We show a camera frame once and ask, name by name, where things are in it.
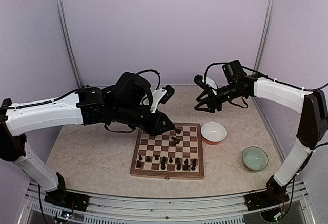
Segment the dark knight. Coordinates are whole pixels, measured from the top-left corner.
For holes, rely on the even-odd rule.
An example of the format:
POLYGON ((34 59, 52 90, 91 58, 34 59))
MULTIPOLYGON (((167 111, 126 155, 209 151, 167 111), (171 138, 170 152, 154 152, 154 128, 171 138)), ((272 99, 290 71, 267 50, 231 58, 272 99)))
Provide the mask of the dark knight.
POLYGON ((189 166, 188 164, 184 164, 183 165, 183 170, 186 171, 188 169, 188 166, 189 166))

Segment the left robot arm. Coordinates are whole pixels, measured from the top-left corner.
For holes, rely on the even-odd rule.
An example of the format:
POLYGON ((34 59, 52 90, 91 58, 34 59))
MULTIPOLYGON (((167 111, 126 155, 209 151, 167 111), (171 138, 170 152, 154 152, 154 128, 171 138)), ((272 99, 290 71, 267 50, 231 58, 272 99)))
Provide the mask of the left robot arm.
POLYGON ((174 94, 171 86, 151 90, 141 73, 125 72, 105 88, 87 87, 72 90, 60 97, 1 105, 1 159, 18 165, 61 206, 72 195, 63 177, 49 169, 27 142, 27 132, 64 125, 125 124, 130 131, 140 128, 151 136, 176 130, 170 119, 158 110, 174 94))

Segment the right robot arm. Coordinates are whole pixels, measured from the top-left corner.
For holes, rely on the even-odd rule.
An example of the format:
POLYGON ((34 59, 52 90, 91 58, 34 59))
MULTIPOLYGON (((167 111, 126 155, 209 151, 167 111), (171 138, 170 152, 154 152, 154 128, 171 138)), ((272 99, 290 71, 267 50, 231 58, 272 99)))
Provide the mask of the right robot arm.
POLYGON ((222 104, 232 103, 236 98, 246 100, 248 97, 267 99, 296 111, 300 122, 296 142, 281 165, 270 178, 270 187, 262 194, 262 201, 272 206, 282 197, 282 190, 306 165, 308 159, 327 132, 327 104, 321 88, 305 89, 285 84, 258 71, 248 75, 247 67, 240 61, 220 63, 227 85, 218 87, 206 74, 196 75, 194 83, 203 89, 197 97, 197 111, 215 113, 221 111, 222 104))

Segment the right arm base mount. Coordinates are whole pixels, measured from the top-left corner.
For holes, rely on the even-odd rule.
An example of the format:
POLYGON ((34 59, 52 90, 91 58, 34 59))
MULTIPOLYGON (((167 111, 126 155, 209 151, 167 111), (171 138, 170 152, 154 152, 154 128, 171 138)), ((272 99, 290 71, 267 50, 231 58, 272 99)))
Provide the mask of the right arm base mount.
POLYGON ((258 210, 289 201, 286 185, 280 186, 272 177, 266 183, 266 189, 246 194, 245 204, 248 211, 258 210))

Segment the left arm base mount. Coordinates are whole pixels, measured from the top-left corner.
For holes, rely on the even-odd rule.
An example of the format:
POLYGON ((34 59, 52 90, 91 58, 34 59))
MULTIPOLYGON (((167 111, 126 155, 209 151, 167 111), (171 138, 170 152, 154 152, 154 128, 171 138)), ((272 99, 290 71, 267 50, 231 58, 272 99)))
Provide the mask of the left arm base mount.
POLYGON ((59 184, 57 189, 53 191, 46 191, 45 196, 45 202, 47 203, 83 212, 87 209, 89 199, 89 195, 68 191, 63 184, 59 184))

